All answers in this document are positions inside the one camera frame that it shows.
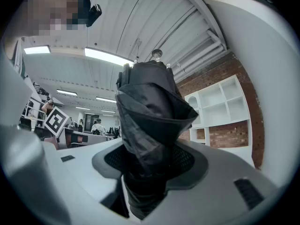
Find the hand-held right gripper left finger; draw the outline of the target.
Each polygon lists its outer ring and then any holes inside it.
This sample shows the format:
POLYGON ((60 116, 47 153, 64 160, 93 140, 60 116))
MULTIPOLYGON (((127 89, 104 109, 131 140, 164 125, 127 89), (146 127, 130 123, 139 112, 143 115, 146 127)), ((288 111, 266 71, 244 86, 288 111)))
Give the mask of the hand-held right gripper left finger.
POLYGON ((100 203, 117 182, 104 178, 92 166, 95 154, 118 142, 120 139, 63 150, 42 142, 51 178, 66 204, 71 225, 131 225, 100 203))

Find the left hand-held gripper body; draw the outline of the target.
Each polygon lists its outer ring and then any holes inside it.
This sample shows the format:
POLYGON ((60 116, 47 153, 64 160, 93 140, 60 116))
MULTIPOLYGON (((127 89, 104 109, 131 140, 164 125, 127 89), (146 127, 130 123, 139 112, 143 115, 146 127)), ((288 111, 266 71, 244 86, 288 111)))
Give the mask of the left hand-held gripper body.
POLYGON ((54 107, 46 117, 45 127, 54 135, 59 136, 66 125, 69 116, 61 109, 54 107))

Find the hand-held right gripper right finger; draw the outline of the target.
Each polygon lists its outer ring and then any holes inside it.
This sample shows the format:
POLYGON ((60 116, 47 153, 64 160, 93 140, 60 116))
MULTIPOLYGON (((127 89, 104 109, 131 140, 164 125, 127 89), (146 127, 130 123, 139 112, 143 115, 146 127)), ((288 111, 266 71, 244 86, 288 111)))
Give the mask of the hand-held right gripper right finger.
POLYGON ((202 153, 208 170, 193 188, 171 190, 142 225, 250 225, 270 210, 279 188, 244 159, 224 150, 179 139, 182 148, 202 153), (263 200, 249 209, 235 181, 248 179, 263 200))

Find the black cloth item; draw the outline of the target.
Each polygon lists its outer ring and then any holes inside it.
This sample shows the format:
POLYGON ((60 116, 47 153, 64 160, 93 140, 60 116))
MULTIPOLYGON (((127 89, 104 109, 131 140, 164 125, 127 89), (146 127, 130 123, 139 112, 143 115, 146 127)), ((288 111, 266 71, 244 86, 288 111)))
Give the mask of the black cloth item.
POLYGON ((181 96, 173 71, 160 61, 125 64, 115 95, 128 166, 123 179, 130 211, 146 218, 164 199, 172 151, 197 112, 181 96))

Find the person's dark green shirt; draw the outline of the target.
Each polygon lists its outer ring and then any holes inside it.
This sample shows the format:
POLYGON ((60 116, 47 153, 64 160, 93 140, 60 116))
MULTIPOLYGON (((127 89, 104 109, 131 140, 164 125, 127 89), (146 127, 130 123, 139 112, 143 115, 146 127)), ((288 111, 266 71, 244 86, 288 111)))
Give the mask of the person's dark green shirt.
POLYGON ((18 39, 18 41, 15 44, 15 49, 11 62, 16 73, 19 74, 22 79, 25 79, 25 64, 23 61, 21 39, 18 39))

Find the white shelf unit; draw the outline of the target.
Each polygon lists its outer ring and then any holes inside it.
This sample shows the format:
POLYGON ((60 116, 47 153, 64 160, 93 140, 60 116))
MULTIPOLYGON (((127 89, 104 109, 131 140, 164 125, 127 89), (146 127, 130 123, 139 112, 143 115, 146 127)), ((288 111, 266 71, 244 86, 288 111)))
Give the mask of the white shelf unit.
POLYGON ((252 125, 248 104, 236 75, 185 96, 198 117, 189 130, 190 140, 210 146, 211 138, 220 139, 221 128, 231 126, 231 134, 245 147, 252 147, 252 125))

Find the white ceiling pipes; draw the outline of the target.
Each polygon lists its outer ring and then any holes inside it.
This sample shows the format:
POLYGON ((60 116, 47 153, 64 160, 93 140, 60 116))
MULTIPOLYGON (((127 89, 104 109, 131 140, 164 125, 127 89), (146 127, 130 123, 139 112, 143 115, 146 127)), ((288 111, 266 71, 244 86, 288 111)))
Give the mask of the white ceiling pipes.
POLYGON ((203 47, 205 43, 210 42, 208 46, 205 46, 203 49, 194 49, 187 58, 184 58, 183 62, 180 61, 177 63, 178 67, 173 71, 175 81, 178 82, 185 75, 189 74, 203 63, 215 58, 217 55, 227 50, 226 45, 224 45, 220 38, 211 30, 207 30, 206 35, 208 35, 208 39, 202 42, 200 47, 203 47))

